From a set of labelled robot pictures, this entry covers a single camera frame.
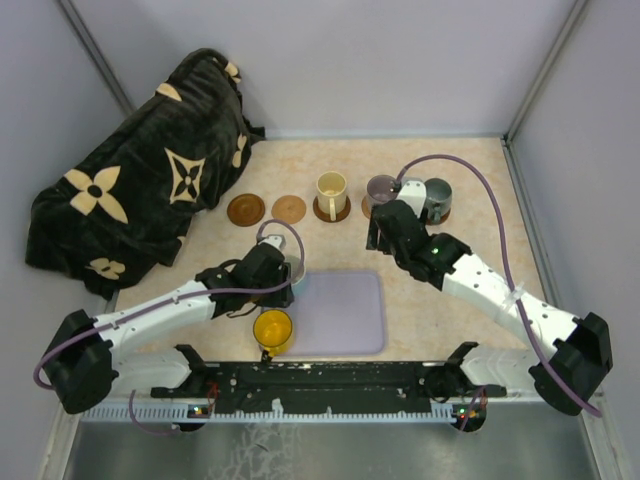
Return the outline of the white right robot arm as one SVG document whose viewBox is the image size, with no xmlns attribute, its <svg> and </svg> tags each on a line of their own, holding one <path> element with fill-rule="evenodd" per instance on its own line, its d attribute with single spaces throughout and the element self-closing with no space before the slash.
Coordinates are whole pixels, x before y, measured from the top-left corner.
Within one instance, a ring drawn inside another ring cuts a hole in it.
<svg viewBox="0 0 640 480">
<path fill-rule="evenodd" d="M 393 257 L 409 275 L 459 298 L 530 344 L 527 371 L 536 392 L 576 416 L 613 367 L 609 326 L 590 312 L 580 318 L 509 285 L 472 249 L 448 233 L 431 234 L 416 209 L 426 189 L 405 183 L 393 200 L 371 209 L 367 247 Z"/>
</svg>

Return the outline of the dark brown round coaster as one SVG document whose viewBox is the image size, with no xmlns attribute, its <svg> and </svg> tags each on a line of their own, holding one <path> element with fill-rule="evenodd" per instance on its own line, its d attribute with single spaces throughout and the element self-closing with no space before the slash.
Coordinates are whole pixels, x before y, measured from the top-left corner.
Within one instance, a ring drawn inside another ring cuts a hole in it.
<svg viewBox="0 0 640 480">
<path fill-rule="evenodd" d="M 314 215 L 321 221 L 326 223 L 337 223 L 346 219 L 351 212 L 351 201 L 349 197 L 346 197 L 345 207 L 337 214 L 336 219 L 332 220 L 330 215 L 324 213 L 319 206 L 319 198 L 315 197 L 313 201 L 313 212 Z"/>
</svg>

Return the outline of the grey-green mug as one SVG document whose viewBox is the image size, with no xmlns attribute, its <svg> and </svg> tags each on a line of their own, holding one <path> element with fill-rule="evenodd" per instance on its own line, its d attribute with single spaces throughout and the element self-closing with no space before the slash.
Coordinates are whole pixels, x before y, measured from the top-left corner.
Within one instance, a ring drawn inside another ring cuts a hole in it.
<svg viewBox="0 0 640 480">
<path fill-rule="evenodd" d="M 441 178 L 430 178 L 425 181 L 426 210 L 451 210 L 453 191 L 448 182 Z"/>
</svg>

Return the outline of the white and blue mug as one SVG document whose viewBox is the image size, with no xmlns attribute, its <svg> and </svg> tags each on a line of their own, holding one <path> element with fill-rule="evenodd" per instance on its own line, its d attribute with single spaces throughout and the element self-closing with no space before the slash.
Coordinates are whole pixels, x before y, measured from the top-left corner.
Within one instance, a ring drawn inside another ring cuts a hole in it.
<svg viewBox="0 0 640 480">
<path fill-rule="evenodd" d="M 306 267 L 304 263 L 300 258 L 295 256 L 287 256 L 285 262 L 288 263 L 290 267 L 292 291 L 301 291 L 306 281 Z"/>
</svg>

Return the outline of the light wooden coaster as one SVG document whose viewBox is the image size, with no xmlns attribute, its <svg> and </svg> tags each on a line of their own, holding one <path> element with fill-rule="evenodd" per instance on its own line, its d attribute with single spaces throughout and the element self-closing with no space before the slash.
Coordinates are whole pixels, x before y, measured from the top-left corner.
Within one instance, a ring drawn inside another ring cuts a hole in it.
<svg viewBox="0 0 640 480">
<path fill-rule="evenodd" d="M 288 224 L 296 224 L 302 220 L 307 212 L 305 201 L 296 195 L 284 195 L 278 198 L 271 209 L 274 219 Z"/>
</svg>

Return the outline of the cream mug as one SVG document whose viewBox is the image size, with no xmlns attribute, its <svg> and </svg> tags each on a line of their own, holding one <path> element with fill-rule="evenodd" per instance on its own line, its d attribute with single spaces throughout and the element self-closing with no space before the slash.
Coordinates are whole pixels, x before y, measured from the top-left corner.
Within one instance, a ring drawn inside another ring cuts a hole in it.
<svg viewBox="0 0 640 480">
<path fill-rule="evenodd" d="M 317 203 L 319 210 L 329 216 L 332 222 L 345 209 L 347 200 L 347 180 L 339 172 L 323 173 L 316 182 Z"/>
</svg>

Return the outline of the purple mug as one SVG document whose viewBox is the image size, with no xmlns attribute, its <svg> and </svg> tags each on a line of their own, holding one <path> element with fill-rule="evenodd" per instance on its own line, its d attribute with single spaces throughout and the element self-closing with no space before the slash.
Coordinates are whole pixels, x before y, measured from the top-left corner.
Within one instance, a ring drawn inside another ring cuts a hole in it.
<svg viewBox="0 0 640 480">
<path fill-rule="evenodd" d="M 397 197 L 396 179 L 390 175 L 381 174 L 372 177 L 366 186 L 366 203 L 369 209 L 376 205 L 385 204 Z"/>
</svg>

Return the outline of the dark brown wooden coaster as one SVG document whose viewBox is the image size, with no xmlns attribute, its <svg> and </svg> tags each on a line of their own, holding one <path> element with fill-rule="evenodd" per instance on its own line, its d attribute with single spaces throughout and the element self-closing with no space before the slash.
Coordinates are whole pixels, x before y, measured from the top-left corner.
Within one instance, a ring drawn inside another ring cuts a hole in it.
<svg viewBox="0 0 640 480">
<path fill-rule="evenodd" d="M 447 211 L 437 210 L 437 209 L 426 210 L 425 223 L 427 225 L 441 225 L 448 219 L 450 213 L 451 213 L 451 210 L 447 210 Z"/>
</svg>

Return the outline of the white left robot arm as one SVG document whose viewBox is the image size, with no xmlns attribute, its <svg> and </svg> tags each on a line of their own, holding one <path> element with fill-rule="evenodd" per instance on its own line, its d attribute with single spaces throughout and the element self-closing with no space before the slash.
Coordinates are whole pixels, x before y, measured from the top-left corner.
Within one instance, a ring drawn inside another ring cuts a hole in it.
<svg viewBox="0 0 640 480">
<path fill-rule="evenodd" d="M 68 314 L 53 336 L 37 377 L 46 376 L 64 411 L 80 414 L 108 396 L 156 388 L 201 394 L 208 373 L 183 347 L 143 353 L 172 332 L 240 311 L 252 303 L 287 307 L 293 300 L 285 239 L 259 239 L 240 260 L 208 268 L 177 289 L 127 310 L 96 317 Z"/>
</svg>

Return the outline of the yellow mug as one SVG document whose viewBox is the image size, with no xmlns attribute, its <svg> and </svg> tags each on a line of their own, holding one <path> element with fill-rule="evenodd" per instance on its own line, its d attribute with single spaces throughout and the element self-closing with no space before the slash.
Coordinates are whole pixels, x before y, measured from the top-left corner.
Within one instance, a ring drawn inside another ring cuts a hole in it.
<svg viewBox="0 0 640 480">
<path fill-rule="evenodd" d="M 294 324 L 282 310 L 265 310 L 254 321 L 253 336 L 261 350 L 261 362 L 288 352 L 294 341 Z"/>
</svg>

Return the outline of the light woven coaster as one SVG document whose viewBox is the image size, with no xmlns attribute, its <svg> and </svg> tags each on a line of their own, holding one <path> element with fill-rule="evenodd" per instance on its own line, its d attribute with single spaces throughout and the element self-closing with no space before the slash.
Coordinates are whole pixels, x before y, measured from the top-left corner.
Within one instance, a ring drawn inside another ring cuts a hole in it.
<svg viewBox="0 0 640 480">
<path fill-rule="evenodd" d="M 371 218 L 371 211 L 374 207 L 378 206 L 380 204 L 379 201 L 377 201 L 376 199 L 373 199 L 369 196 L 365 196 L 362 199 L 361 202 L 361 209 L 363 212 L 363 215 L 367 218 L 370 219 Z"/>
</svg>

